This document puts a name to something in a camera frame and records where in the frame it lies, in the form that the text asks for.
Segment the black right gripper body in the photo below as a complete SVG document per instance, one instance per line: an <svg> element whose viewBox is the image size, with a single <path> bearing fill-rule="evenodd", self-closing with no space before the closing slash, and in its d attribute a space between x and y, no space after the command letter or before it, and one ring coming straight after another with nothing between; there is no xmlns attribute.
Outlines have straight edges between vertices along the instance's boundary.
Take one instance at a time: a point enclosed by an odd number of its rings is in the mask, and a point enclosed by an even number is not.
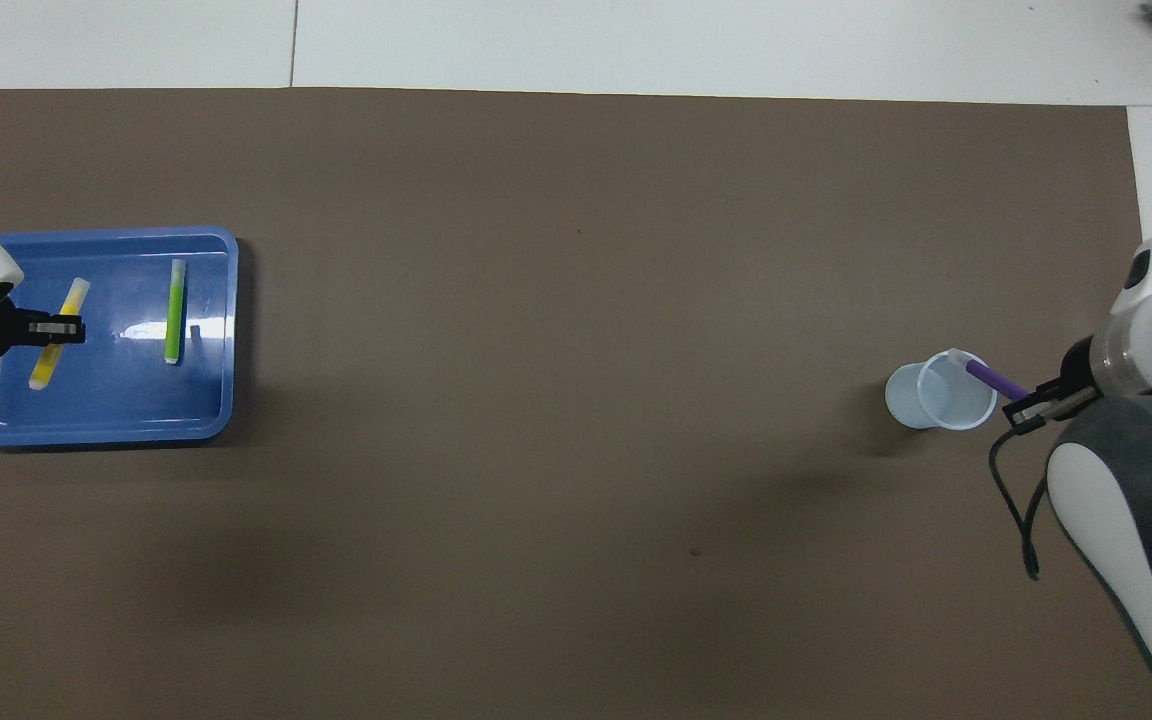
<svg viewBox="0 0 1152 720"><path fill-rule="evenodd" d="M1094 338L1082 338L1062 356L1059 372L1059 397L1102 396L1100 384L1097 382L1093 373L1093 341Z"/></svg>

